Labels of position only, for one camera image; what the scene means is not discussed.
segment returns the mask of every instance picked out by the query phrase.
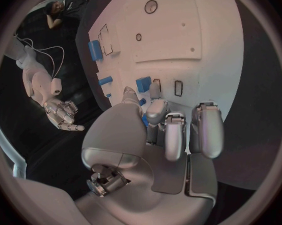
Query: small circle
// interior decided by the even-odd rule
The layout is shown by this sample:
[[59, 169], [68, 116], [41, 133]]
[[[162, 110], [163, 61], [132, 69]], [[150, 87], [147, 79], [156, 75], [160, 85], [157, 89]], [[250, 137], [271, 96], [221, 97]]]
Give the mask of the small circle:
[[140, 41], [140, 40], [142, 40], [142, 35], [140, 35], [139, 33], [136, 35], [136, 40], [137, 41]]
[[145, 5], [145, 12], [152, 14], [157, 10], [157, 2], [155, 0], [150, 0]]

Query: white cable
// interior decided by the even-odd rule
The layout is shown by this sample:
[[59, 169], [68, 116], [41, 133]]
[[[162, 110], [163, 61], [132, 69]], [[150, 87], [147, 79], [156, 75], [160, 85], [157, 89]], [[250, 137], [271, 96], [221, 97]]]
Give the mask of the white cable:
[[[61, 47], [61, 46], [52, 46], [52, 47], [49, 47], [49, 48], [45, 48], [45, 49], [36, 49], [36, 48], [34, 48], [34, 46], [33, 46], [33, 41], [30, 39], [30, 38], [24, 38], [24, 39], [21, 39], [21, 38], [19, 38], [17, 35], [16, 35], [16, 37], [19, 39], [19, 40], [21, 40], [21, 41], [23, 41], [23, 42], [25, 42], [25, 43], [27, 43], [29, 46], [31, 46], [32, 47], [32, 49], [34, 49], [35, 51], [37, 51], [37, 52], [39, 52], [39, 53], [42, 53], [42, 54], [46, 54], [46, 55], [48, 55], [50, 58], [51, 58], [51, 61], [52, 61], [52, 64], [53, 64], [53, 72], [52, 72], [52, 76], [51, 76], [51, 78], [55, 78], [55, 76], [57, 75], [57, 73], [60, 71], [60, 69], [61, 69], [61, 67], [62, 67], [62, 65], [63, 65], [63, 62], [64, 62], [64, 58], [65, 58], [65, 50]], [[63, 50], [63, 58], [62, 58], [62, 62], [61, 62], [61, 64], [60, 64], [60, 66], [59, 66], [59, 68], [58, 68], [58, 70], [57, 70], [57, 72], [56, 72], [56, 74], [54, 75], [54, 72], [55, 72], [55, 63], [54, 63], [54, 60], [53, 60], [53, 58], [48, 54], [48, 53], [45, 53], [45, 52], [43, 52], [43, 50], [48, 50], [48, 49], [53, 49], [53, 48], [60, 48], [60, 49], [62, 49]]]

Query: man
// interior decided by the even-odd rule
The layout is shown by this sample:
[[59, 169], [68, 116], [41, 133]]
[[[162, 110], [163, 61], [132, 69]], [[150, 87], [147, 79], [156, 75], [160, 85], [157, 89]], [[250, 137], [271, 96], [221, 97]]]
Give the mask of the man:
[[63, 0], [52, 1], [44, 8], [50, 29], [59, 26], [66, 18], [81, 19], [89, 0]]

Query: white robot forearm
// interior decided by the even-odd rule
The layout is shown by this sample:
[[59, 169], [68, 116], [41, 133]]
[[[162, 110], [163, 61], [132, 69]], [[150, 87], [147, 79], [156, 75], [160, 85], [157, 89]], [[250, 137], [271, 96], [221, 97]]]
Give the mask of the white robot forearm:
[[47, 70], [36, 61], [36, 52], [24, 46], [17, 37], [11, 40], [5, 55], [16, 61], [23, 69], [23, 83], [26, 93], [46, 111], [50, 122], [58, 129], [82, 131], [84, 127], [74, 125], [74, 114], [78, 111], [72, 101], [63, 102], [55, 96], [62, 91], [61, 80], [52, 79]]

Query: dark hair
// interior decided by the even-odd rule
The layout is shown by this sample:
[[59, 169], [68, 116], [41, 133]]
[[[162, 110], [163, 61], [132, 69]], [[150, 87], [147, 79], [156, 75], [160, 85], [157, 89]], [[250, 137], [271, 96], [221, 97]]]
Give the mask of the dark hair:
[[53, 1], [47, 3], [47, 5], [44, 7], [44, 14], [46, 14], [46, 15], [51, 14], [53, 4], [54, 4]]

